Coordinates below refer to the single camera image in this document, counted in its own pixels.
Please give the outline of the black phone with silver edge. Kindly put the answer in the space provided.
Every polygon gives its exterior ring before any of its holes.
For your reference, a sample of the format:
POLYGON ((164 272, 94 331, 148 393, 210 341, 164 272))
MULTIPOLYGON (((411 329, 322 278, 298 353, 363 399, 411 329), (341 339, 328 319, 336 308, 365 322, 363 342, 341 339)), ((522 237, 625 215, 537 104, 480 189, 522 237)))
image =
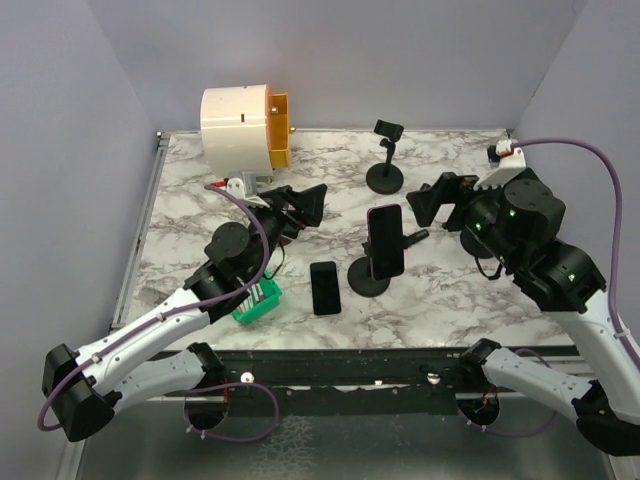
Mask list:
POLYGON ((316 316, 336 315, 342 310, 337 266, 333 261, 310 265, 313 313, 316 316))

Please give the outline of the purple-edged black phone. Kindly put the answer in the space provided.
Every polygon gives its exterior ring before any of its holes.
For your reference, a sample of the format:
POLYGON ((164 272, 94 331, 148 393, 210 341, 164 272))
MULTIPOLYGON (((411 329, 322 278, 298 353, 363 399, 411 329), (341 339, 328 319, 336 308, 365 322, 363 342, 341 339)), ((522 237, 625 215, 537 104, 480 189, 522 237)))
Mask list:
POLYGON ((371 275, 385 280, 404 273, 402 210, 398 204, 371 208, 367 213, 371 275))

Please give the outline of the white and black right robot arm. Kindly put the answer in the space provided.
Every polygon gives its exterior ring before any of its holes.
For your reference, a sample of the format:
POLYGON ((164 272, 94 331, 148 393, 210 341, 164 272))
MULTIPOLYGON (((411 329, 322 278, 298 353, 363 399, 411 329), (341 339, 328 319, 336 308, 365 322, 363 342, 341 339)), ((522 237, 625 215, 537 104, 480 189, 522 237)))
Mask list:
POLYGON ((465 251, 495 258, 506 275, 571 338, 594 379, 584 380, 522 358, 489 339, 461 357, 469 390, 504 387, 572 421, 594 447, 611 456, 639 453, 639 371, 608 312, 604 276, 583 250, 558 239, 566 206, 531 169, 501 187, 477 188, 475 175, 445 172, 407 194, 421 227, 443 205, 453 207, 445 230, 465 251))

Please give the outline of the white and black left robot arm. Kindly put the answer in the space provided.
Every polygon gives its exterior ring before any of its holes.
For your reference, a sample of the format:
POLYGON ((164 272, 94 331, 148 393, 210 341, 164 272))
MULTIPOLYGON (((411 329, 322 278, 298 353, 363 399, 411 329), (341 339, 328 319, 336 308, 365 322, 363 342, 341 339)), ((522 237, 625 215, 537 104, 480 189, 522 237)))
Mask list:
POLYGON ((283 236, 318 227, 327 187, 302 191, 279 187, 251 198, 230 185, 209 186, 247 217, 249 223, 226 222, 204 248, 205 262, 159 306, 106 337, 72 349, 60 344, 44 360, 45 403, 37 427, 62 430, 70 442, 103 429, 122 410, 167 393, 214 392, 224 368, 206 343, 158 360, 173 342, 231 314, 263 279, 283 236))

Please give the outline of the black round-base front stand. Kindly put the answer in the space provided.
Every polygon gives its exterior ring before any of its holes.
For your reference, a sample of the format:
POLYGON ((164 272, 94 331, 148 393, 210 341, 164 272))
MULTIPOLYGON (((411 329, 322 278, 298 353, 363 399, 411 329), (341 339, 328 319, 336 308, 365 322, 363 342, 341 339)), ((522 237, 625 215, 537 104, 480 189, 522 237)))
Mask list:
MULTIPOLYGON (((426 228, 417 230, 411 235, 403 236, 403 249, 407 250, 416 243, 428 238, 429 231, 426 228)), ((358 295, 373 298, 383 294, 389 287, 391 279, 376 280, 372 277, 370 267, 369 242, 361 244, 364 255, 356 259, 347 272, 347 280, 350 288, 358 295)))

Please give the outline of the tall black phone stand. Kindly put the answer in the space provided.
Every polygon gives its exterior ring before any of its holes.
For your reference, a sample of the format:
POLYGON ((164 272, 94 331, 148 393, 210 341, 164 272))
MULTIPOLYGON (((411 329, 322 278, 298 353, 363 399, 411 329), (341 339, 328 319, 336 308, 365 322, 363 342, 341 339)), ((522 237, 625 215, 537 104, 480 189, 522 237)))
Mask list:
POLYGON ((401 170, 392 164, 396 143, 401 139, 403 131, 402 125, 381 119, 374 126, 374 132, 382 137, 379 145, 386 149, 386 160, 373 165, 366 173, 367 186, 377 194, 391 195, 403 186, 404 176, 401 170))

